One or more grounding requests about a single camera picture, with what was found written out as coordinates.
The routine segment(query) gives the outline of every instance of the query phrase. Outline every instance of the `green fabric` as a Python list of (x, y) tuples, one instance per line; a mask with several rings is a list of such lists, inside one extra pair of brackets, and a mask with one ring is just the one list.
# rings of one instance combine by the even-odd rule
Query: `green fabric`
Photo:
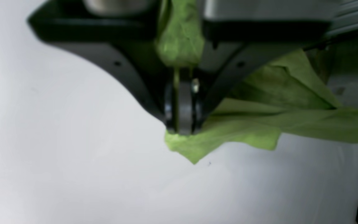
[[(158, 51), (170, 66), (195, 66), (203, 39), (194, 0), (172, 0), (171, 20)], [(193, 136), (166, 133), (175, 152), (197, 163), (224, 142), (274, 150), (281, 133), (358, 143), (358, 109), (344, 108), (314, 73), (302, 50), (248, 76)]]

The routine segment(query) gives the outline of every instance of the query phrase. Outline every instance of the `white background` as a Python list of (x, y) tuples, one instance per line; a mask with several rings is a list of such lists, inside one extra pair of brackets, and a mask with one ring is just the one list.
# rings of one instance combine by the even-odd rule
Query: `white background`
[(197, 165), (110, 75), (37, 40), (0, 0), (1, 224), (353, 224), (358, 144), (283, 135)]

